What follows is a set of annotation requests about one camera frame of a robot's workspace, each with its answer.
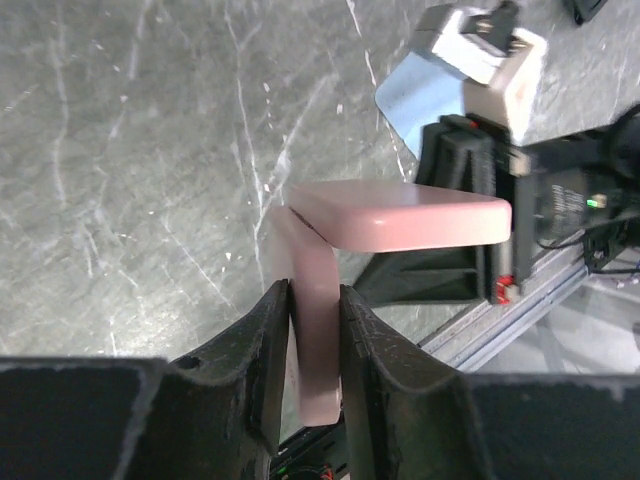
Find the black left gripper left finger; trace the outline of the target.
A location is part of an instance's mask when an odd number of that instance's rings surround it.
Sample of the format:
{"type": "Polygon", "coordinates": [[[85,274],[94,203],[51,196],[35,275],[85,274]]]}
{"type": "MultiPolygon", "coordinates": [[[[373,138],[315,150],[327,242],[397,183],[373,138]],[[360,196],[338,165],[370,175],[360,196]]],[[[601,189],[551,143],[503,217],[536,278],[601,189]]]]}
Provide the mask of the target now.
{"type": "Polygon", "coordinates": [[[174,361],[5,357],[5,479],[265,479],[279,445],[289,286],[174,361]]]}

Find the light blue cleaning cloth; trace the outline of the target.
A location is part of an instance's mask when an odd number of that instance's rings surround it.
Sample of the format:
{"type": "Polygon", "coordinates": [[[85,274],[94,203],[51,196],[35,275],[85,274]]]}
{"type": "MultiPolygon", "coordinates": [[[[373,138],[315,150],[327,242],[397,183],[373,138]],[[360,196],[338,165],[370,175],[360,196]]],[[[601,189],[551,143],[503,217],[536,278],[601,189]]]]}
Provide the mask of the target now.
{"type": "Polygon", "coordinates": [[[414,52],[377,88],[375,102],[406,147],[421,155],[422,128],[447,114],[461,114],[463,80],[414,52]]]}

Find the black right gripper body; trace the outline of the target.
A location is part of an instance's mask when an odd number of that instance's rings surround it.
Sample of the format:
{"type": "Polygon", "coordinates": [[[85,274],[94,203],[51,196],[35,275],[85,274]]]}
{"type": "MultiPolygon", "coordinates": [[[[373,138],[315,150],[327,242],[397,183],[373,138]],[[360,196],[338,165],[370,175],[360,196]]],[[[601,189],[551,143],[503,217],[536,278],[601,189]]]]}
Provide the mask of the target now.
{"type": "Polygon", "coordinates": [[[507,304],[507,290],[532,271],[531,249],[558,250],[577,240],[589,256],[601,243],[617,241],[620,229],[620,123],[545,140],[523,148],[507,129],[480,119],[494,139],[495,193],[512,207],[511,266],[498,267],[500,248],[483,251],[481,297],[507,304]]]}

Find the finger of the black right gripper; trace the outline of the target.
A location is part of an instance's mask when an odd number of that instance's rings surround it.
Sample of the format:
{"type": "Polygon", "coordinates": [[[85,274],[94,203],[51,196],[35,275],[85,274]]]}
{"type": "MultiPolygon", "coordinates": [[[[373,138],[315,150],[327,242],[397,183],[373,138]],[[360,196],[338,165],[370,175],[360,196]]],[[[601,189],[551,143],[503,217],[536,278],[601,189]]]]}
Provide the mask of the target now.
{"type": "Polygon", "coordinates": [[[489,246],[378,253],[355,280],[369,303],[469,303],[489,293],[489,246]]]}
{"type": "Polygon", "coordinates": [[[471,119],[441,116],[422,128],[421,154],[414,182],[495,195],[493,139],[471,119]]]}

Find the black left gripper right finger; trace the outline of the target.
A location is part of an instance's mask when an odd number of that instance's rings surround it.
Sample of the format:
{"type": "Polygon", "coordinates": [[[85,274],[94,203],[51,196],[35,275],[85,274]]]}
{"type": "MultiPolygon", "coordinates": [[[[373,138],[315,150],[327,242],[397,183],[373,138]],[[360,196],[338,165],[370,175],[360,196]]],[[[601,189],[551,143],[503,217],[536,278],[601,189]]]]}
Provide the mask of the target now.
{"type": "Polygon", "coordinates": [[[430,356],[340,290],[354,479],[635,479],[632,374],[480,374],[430,356]]]}

